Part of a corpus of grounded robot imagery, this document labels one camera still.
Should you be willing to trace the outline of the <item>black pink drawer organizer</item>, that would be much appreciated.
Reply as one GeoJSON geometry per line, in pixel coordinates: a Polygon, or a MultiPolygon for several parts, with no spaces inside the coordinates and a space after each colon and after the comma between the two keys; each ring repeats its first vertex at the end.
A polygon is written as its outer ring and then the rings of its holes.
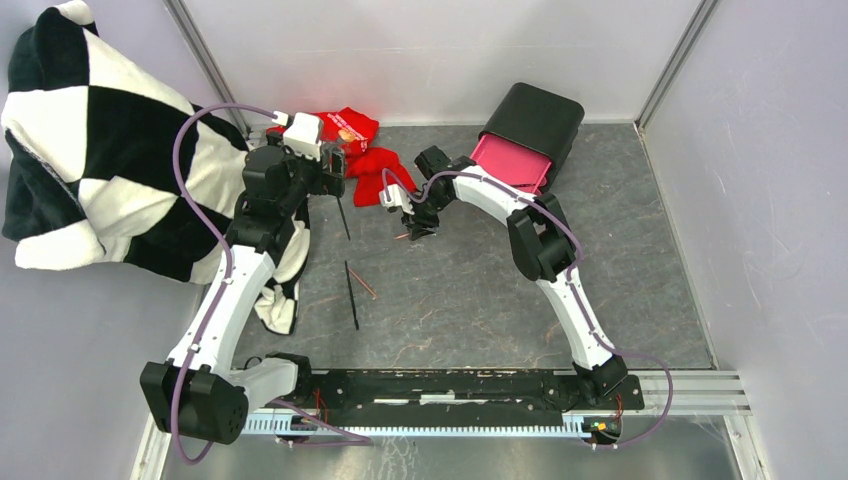
{"type": "Polygon", "coordinates": [[[584,116],[577,101],[517,82],[480,131],[470,158],[520,191],[544,193],[571,152],[584,116]]]}

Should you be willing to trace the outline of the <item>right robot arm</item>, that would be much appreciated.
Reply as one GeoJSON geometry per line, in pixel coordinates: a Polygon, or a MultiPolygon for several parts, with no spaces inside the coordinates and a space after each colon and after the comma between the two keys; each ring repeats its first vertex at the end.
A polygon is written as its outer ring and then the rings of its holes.
{"type": "Polygon", "coordinates": [[[392,172],[384,171],[382,206],[401,211],[413,240],[433,233],[441,211],[454,201],[475,206],[503,224],[515,266],[542,290],[566,333],[580,400],[591,408],[606,406],[628,370],[584,292],[578,271],[584,253],[558,199],[520,191],[470,158],[451,160],[437,147],[422,151],[415,164],[426,178],[422,191],[407,191],[392,172]]]}

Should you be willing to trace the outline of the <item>rose pencil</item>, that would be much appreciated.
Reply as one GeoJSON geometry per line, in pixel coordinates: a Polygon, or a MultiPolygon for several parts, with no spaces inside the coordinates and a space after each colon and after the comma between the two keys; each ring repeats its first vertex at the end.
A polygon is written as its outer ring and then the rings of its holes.
{"type": "Polygon", "coordinates": [[[372,299],[377,299],[378,295],[372,286],[364,280],[364,278],[354,271],[351,267],[347,267],[348,273],[368,292],[372,299]]]}

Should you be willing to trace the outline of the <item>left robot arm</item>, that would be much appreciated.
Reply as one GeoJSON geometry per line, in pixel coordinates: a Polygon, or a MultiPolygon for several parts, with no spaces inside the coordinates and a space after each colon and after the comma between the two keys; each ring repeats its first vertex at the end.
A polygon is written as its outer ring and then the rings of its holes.
{"type": "Polygon", "coordinates": [[[167,360],[147,363],[140,375],[160,431],[224,445],[238,438],[250,413],[276,398],[297,408],[313,397],[304,356],[269,354],[247,369],[232,361],[254,303],[294,239],[295,214],[310,195],[343,195],[344,153],[324,146],[309,159],[290,147],[262,146],[248,153],[242,178],[246,189],[207,296],[167,360]]]}

